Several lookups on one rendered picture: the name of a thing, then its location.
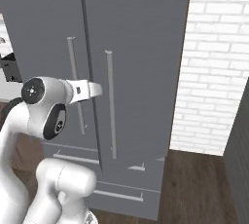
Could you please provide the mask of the grey fridge right door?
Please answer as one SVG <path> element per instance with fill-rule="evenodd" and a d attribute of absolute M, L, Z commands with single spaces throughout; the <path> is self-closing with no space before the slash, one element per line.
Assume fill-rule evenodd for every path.
<path fill-rule="evenodd" d="M 161 158 L 170 140 L 189 0 L 86 0 L 103 171 Z M 117 159 L 105 50 L 113 52 Z"/>

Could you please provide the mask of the grey fridge left door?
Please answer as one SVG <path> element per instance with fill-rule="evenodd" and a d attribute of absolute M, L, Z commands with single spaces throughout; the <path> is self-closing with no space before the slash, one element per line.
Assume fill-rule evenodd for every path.
<path fill-rule="evenodd" d="M 82 0 L 0 0 L 0 13 L 3 14 L 23 83 L 33 77 L 73 80 L 67 37 L 74 37 L 79 79 L 94 82 L 89 77 Z M 81 132 L 75 102 L 67 106 L 64 129 L 49 143 L 97 151 L 92 98 L 81 103 L 86 133 Z"/>

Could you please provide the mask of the grey fridge small drawer front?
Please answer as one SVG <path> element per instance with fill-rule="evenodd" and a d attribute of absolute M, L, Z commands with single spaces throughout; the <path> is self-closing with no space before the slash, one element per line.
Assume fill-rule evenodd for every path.
<path fill-rule="evenodd" d="M 123 200 L 92 193 L 86 198 L 89 208 L 109 211 L 149 220 L 157 220 L 160 209 L 160 191 L 134 186 L 98 181 L 95 190 L 102 190 L 140 197 L 143 193 L 144 202 Z"/>

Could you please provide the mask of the dark grey counter side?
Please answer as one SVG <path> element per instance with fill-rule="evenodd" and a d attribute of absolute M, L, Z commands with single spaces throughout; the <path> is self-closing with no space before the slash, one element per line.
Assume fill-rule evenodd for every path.
<path fill-rule="evenodd" d="M 249 78 L 223 157 L 238 224 L 249 224 Z"/>

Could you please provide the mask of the black appliance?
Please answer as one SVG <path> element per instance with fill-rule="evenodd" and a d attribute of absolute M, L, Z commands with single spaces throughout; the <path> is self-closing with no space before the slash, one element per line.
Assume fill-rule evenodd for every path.
<path fill-rule="evenodd" d="M 0 64 L 3 68 L 7 82 L 22 82 L 14 53 L 2 57 L 0 59 Z"/>

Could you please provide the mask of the grey fridge door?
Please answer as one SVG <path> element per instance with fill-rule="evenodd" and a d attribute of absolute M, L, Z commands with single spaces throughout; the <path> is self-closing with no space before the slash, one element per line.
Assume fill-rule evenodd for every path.
<path fill-rule="evenodd" d="M 189 0 L 86 0 L 103 171 L 161 158 L 170 140 Z M 113 52 L 117 159 L 105 50 Z"/>
<path fill-rule="evenodd" d="M 79 79 L 94 82 L 89 77 L 82 0 L 0 0 L 0 13 L 3 14 L 23 83 L 33 77 L 73 80 L 67 37 L 74 37 Z M 81 103 L 86 133 L 81 132 L 75 102 L 67 106 L 64 129 L 49 143 L 97 151 L 92 98 Z"/>

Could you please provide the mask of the grey fridge large drawer front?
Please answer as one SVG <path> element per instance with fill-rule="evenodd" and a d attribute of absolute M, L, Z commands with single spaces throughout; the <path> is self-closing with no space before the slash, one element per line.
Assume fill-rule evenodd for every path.
<path fill-rule="evenodd" d="M 62 155 L 94 159 L 99 161 L 98 152 L 95 149 L 52 144 L 49 142 L 43 142 L 42 146 L 46 158 L 54 158 L 53 154 L 60 150 L 59 153 Z M 122 167 L 108 173 L 103 173 L 100 165 L 74 162 L 66 159 L 62 160 L 92 169 L 97 174 L 98 181 L 151 190 L 161 190 L 164 168 L 164 162 L 162 161 L 142 162 L 138 165 L 133 165 L 141 167 L 144 164 L 146 168 L 145 171 L 128 169 L 129 167 Z"/>

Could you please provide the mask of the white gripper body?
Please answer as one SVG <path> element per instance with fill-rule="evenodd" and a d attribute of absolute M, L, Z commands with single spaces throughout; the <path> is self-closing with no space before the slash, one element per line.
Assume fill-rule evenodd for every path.
<path fill-rule="evenodd" d="M 102 96 L 103 90 L 100 84 L 89 82 L 89 96 L 91 98 Z"/>

